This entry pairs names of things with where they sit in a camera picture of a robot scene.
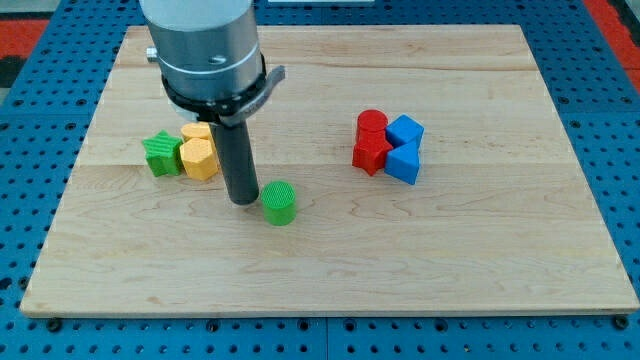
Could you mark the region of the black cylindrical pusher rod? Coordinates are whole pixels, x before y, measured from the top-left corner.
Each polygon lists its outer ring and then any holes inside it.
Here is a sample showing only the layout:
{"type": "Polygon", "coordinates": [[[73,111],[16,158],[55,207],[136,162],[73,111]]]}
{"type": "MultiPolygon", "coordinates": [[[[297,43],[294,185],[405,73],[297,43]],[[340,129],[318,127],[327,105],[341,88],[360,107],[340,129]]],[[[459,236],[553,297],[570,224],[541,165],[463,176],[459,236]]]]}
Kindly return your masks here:
{"type": "Polygon", "coordinates": [[[247,125],[212,123],[210,129],[230,200],[236,205],[253,203],[259,186],[247,125]]]}

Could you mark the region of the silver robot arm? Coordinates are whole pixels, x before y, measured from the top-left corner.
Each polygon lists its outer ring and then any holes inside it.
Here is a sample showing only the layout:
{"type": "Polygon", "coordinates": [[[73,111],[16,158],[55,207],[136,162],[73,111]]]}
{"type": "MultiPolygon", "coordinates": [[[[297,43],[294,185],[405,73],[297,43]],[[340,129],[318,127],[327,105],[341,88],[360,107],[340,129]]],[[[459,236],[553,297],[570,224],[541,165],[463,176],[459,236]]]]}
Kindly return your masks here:
{"type": "Polygon", "coordinates": [[[265,89],[251,0],[141,0],[170,101],[210,124],[230,200],[259,194],[246,120],[265,89]]]}

